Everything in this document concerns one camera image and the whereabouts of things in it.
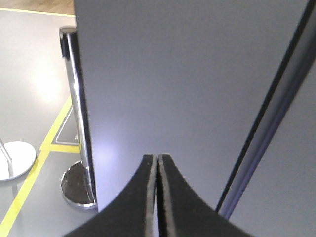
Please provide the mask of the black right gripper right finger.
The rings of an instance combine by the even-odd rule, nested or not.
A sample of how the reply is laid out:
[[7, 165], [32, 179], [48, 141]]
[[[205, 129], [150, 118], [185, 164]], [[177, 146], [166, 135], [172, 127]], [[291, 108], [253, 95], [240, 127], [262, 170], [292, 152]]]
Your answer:
[[157, 159], [160, 237], [249, 237], [208, 206], [184, 179], [171, 155]]

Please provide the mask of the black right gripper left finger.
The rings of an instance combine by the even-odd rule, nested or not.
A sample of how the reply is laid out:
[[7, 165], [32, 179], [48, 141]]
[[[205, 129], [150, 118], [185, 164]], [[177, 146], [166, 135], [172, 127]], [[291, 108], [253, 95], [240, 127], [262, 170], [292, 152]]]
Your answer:
[[118, 196], [67, 237], [152, 237], [156, 196], [156, 156], [143, 155], [135, 174]]

